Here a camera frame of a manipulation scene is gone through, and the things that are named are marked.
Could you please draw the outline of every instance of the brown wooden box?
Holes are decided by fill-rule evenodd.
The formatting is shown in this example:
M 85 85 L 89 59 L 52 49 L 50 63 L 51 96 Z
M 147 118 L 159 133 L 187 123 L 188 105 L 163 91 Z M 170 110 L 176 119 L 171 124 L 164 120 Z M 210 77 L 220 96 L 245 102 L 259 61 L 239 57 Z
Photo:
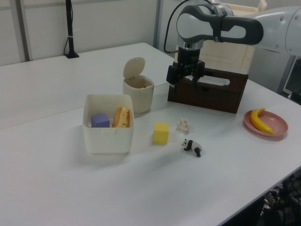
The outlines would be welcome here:
M 177 85 L 176 93 L 174 88 L 169 86 L 167 100 L 223 112 L 237 113 L 248 75 L 214 69 L 205 69 L 205 75 L 229 79 L 230 84 L 219 86 L 198 82 L 195 89 L 191 80 L 183 78 Z

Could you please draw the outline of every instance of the toy banana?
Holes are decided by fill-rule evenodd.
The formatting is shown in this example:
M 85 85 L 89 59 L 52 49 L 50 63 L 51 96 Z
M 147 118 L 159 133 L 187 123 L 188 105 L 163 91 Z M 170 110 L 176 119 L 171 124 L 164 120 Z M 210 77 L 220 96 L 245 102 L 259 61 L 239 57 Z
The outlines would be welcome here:
M 251 115 L 250 115 L 250 120 L 251 120 L 251 123 L 260 131 L 262 132 L 266 132 L 266 133 L 271 133 L 271 134 L 274 134 L 274 131 L 273 129 L 268 126 L 267 124 L 265 124 L 263 121 L 260 120 L 260 118 L 258 117 L 258 115 L 265 111 L 264 108 L 262 109 L 255 109 L 251 112 Z

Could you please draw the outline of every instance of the purple cube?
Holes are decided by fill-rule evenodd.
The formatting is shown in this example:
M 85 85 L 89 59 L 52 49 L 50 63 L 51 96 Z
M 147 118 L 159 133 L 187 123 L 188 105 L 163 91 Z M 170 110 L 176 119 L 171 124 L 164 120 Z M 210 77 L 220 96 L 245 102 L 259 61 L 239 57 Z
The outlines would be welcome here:
M 106 114 L 95 114 L 91 116 L 91 126 L 97 128 L 109 128 L 110 120 Z

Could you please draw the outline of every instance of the toy panda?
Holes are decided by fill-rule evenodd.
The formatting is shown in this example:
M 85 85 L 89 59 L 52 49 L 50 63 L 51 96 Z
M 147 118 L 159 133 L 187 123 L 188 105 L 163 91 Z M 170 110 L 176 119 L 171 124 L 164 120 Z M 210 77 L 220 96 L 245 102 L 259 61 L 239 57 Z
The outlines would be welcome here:
M 202 146 L 193 140 L 184 140 L 181 144 L 185 151 L 194 150 L 197 157 L 201 157 Z

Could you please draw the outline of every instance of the yellow block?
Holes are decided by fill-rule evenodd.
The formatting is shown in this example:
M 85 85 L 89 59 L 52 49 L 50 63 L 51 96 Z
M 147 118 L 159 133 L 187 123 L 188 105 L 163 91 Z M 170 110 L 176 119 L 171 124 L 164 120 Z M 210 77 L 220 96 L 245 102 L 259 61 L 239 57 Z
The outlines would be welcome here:
M 169 124 L 167 122 L 155 122 L 153 142 L 167 143 L 169 135 Z

